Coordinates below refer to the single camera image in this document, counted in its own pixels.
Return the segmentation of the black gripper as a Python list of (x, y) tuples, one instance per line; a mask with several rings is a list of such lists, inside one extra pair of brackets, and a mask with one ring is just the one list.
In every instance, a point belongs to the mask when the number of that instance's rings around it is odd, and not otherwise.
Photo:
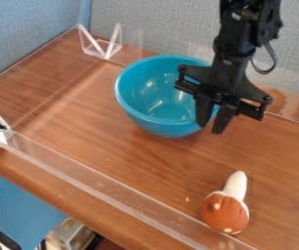
[(180, 64), (175, 88), (194, 96), (196, 101), (196, 121), (202, 127), (210, 123), (214, 107), (220, 106), (212, 132), (222, 134), (234, 116), (243, 114), (262, 120), (273, 96), (262, 90), (246, 75), (228, 78), (215, 66)]

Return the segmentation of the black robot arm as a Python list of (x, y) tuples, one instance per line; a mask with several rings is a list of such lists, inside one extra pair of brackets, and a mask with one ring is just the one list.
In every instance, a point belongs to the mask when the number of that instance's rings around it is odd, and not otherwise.
[(283, 28), (282, 0), (220, 0), (220, 30), (210, 66), (182, 64), (175, 88), (196, 101), (196, 122), (224, 132), (235, 116), (265, 118), (273, 96), (248, 79), (247, 68), (261, 47), (273, 49)]

